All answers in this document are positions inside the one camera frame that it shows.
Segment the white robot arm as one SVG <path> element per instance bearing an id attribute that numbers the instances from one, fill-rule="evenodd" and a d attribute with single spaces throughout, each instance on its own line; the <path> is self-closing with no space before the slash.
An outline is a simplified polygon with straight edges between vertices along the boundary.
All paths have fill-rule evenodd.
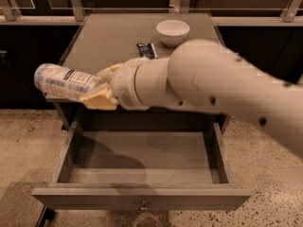
<path id="1" fill-rule="evenodd" d="M 89 109 L 230 114 L 303 154 L 303 87 L 262 72 L 221 44 L 190 40 L 167 58 L 130 59 L 98 74 L 101 84 L 80 97 Z"/>

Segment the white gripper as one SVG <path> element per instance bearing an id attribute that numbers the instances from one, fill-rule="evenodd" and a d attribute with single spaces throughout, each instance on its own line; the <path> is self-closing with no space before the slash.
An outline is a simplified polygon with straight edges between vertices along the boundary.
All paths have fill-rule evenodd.
<path id="1" fill-rule="evenodd" d="M 97 76 L 103 83 L 111 82 L 110 85 L 100 84 L 92 91 L 83 94 L 80 102 L 91 110 L 111 111 L 116 109 L 117 104 L 126 110 L 147 110 L 148 106 L 141 103 L 135 90 L 135 75 L 144 61 L 148 59 L 130 59 L 101 69 L 97 72 Z"/>

